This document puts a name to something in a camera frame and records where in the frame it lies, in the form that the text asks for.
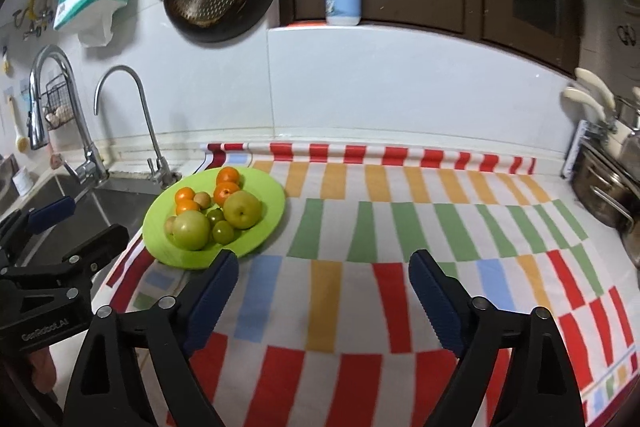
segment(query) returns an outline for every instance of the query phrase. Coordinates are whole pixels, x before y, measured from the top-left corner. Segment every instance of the green plate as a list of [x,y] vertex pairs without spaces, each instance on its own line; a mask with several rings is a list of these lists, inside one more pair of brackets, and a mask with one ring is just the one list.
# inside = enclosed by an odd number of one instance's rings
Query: green plate
[[246,167],[236,167],[242,176],[242,190],[252,193],[262,202],[262,219],[249,230],[238,231],[239,237],[226,246],[213,240],[202,250],[189,251],[177,247],[173,238],[164,233],[167,217],[175,216],[175,193],[183,187],[196,192],[211,194],[216,187],[220,168],[188,176],[165,190],[146,213],[142,225],[142,239],[148,252],[160,263],[183,269],[205,269],[223,248],[232,250],[238,257],[259,247],[277,227],[284,214],[285,195],[282,186],[265,172]]

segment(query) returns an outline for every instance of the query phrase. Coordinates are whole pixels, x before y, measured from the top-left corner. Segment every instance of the curved faucet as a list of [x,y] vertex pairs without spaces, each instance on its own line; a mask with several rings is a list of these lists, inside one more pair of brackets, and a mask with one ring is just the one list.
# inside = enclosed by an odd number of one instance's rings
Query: curved faucet
[[100,92],[102,91],[102,86],[104,85],[107,78],[111,75],[111,73],[115,73],[116,71],[124,71],[125,73],[129,73],[129,76],[133,78],[136,85],[138,86],[138,92],[140,94],[140,102],[142,102],[142,111],[145,114],[146,126],[149,129],[149,136],[151,136],[151,142],[153,143],[154,150],[156,151],[156,168],[154,168],[154,163],[151,158],[147,160],[149,168],[151,169],[151,176],[156,182],[159,182],[160,186],[164,189],[175,182],[178,181],[179,177],[177,174],[171,172],[169,168],[169,164],[166,161],[166,158],[162,156],[160,152],[160,146],[158,145],[158,140],[156,139],[156,132],[154,131],[154,125],[151,122],[151,115],[149,114],[148,105],[146,105],[146,96],[145,96],[145,88],[142,86],[142,80],[132,68],[121,64],[119,66],[113,66],[109,68],[103,76],[101,76],[98,81],[98,85],[95,86],[95,94],[94,94],[94,115],[98,116],[98,99],[100,98]]
[[89,128],[86,126],[86,120],[80,105],[80,97],[78,96],[78,88],[76,87],[76,77],[65,52],[55,44],[49,44],[42,48],[36,55],[31,68],[29,77],[31,110],[28,121],[31,150],[40,149],[49,143],[49,132],[43,122],[42,108],[40,107],[40,76],[42,74],[42,66],[48,58],[56,61],[60,70],[62,70],[62,75],[65,77],[71,110],[76,118],[78,132],[82,140],[82,148],[84,149],[85,162],[78,169],[74,169],[65,162],[65,168],[80,184],[83,184],[89,178],[97,183],[103,182],[109,177],[109,173],[102,163],[100,153],[98,153],[98,149],[89,134]]

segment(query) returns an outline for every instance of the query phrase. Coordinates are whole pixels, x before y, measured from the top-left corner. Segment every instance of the stainless steel sink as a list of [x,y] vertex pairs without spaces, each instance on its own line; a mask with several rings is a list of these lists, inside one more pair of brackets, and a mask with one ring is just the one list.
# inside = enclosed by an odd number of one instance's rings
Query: stainless steel sink
[[[135,177],[112,174],[100,187],[81,190],[69,176],[54,176],[29,199],[26,208],[42,208],[63,196],[76,199],[76,213],[47,232],[33,237],[16,264],[57,264],[70,251],[110,225],[118,224],[133,236],[146,211],[160,194],[158,184]],[[111,265],[94,279],[94,291]]]

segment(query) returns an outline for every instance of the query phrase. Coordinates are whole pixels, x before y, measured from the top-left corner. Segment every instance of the red stripe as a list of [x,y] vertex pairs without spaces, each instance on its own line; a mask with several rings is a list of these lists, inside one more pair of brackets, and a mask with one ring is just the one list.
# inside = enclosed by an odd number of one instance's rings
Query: red stripe
[[382,355],[341,355],[334,399],[324,427],[370,427],[381,370]]
[[424,156],[420,161],[420,167],[424,167],[426,169],[439,169],[443,160],[444,151],[425,149]]
[[291,143],[271,143],[269,145],[273,160],[276,162],[293,161],[293,144]]
[[495,166],[498,165],[500,157],[495,154],[485,154],[482,163],[480,164],[481,172],[493,172]]
[[153,264],[154,258],[148,253],[146,248],[143,248],[138,256],[133,260],[131,266],[124,274],[124,279],[118,286],[118,289],[113,294],[109,306],[111,306],[118,313],[124,313],[129,306],[129,302],[133,297],[133,293],[136,291],[140,280],[148,268]]
[[382,156],[382,165],[402,167],[407,156],[409,156],[409,149],[407,149],[407,147],[385,147],[385,154]]
[[489,386],[486,388],[486,423],[489,425],[494,417],[495,408],[498,407],[498,400],[502,394],[504,381],[507,378],[507,370],[511,355],[509,349],[501,349],[498,351],[498,357],[495,359],[494,371],[489,380]]
[[244,143],[225,143],[225,151],[243,151]]
[[109,288],[113,288],[113,285],[120,280],[120,277],[122,276],[122,273],[124,272],[124,266],[127,264],[127,261],[129,260],[129,257],[131,257],[131,253],[140,244],[140,241],[142,241],[142,236],[140,236],[138,238],[138,240],[133,244],[133,246],[131,248],[129,248],[129,250],[125,254],[123,260],[120,261],[118,263],[118,265],[116,266],[116,269],[113,271],[113,273],[111,274],[111,277],[109,277],[109,280],[107,281],[107,286]]
[[391,352],[410,353],[412,352],[411,326],[402,264],[375,263],[373,264],[373,273],[378,281],[382,306],[385,310]]
[[453,168],[456,171],[463,171],[464,169],[466,169],[466,164],[468,164],[469,160],[471,159],[471,154],[468,152],[461,152],[459,154],[460,156],[458,158],[458,161],[456,161],[456,164],[453,165]]
[[[213,397],[216,396],[222,363],[225,361],[226,344],[226,335],[212,333],[207,345],[193,353],[189,359],[193,374],[196,376],[202,392],[210,403],[213,402]],[[166,422],[175,427],[171,413],[167,413]]]
[[412,427],[422,427],[438,403],[456,368],[455,355],[446,349],[415,354],[415,399]]
[[344,162],[361,164],[364,163],[364,155],[367,153],[365,145],[348,145],[344,148]]
[[589,304],[593,318],[596,321],[596,327],[598,333],[602,339],[602,350],[604,352],[604,359],[607,362],[607,366],[613,364],[613,342],[611,340],[611,328],[609,327],[609,319],[604,311],[604,306],[600,299],[595,299]]
[[312,143],[309,146],[309,161],[311,163],[326,163],[329,158],[328,143]]
[[569,353],[569,360],[574,367],[575,379],[578,381],[580,390],[583,390],[593,381],[589,368],[587,346],[584,344],[582,333],[580,333],[578,323],[572,314],[563,315],[558,321],[562,333],[564,333],[564,343]]
[[607,408],[589,425],[589,427],[605,427],[610,420],[618,413],[626,397],[629,396],[634,387],[638,384],[638,377],[632,378],[625,388],[609,402]]
[[622,332],[625,335],[626,347],[629,347],[631,344],[634,343],[634,336],[633,336],[633,333],[631,333],[631,326],[629,325],[629,319],[626,316],[625,307],[622,305],[622,300],[620,299],[618,288],[613,286],[613,288],[609,290],[609,295],[611,296],[613,305],[616,307],[616,312],[618,313],[618,318],[620,319]]
[[516,156],[513,159],[513,163],[511,164],[511,167],[509,167],[509,174],[517,174],[518,169],[520,168],[521,165],[522,165],[522,158],[520,156]]
[[286,427],[304,361],[304,351],[267,347],[244,427]]
[[226,153],[222,150],[222,144],[210,143],[209,145],[207,145],[207,149],[209,149],[209,151],[213,153],[213,160],[205,168],[205,170],[222,167],[226,162]]
[[549,259],[551,260],[551,264],[554,266],[556,273],[558,274],[558,279],[564,286],[564,293],[566,293],[566,297],[569,299],[569,304],[571,304],[571,309],[575,310],[580,306],[584,306],[584,297],[580,292],[580,288],[578,288],[578,283],[575,282],[574,275],[569,270],[569,267],[564,262],[562,255],[558,250],[552,250],[546,253]]

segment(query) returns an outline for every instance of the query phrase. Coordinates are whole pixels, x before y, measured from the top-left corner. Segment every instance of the tablecloth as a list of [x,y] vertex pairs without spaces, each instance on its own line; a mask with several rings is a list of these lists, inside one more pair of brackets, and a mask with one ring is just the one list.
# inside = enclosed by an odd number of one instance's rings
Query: tablecloth
[[[343,144],[209,144],[201,169],[268,172],[285,216],[254,255],[191,365],[227,427],[421,426],[455,367],[408,282],[427,248],[471,295],[552,311],[588,424],[637,378],[617,288],[585,229],[535,158]],[[138,237],[106,282],[118,311],[175,295],[189,274]],[[477,426],[495,410],[498,356]],[[140,365],[159,425],[172,425],[148,355]]]

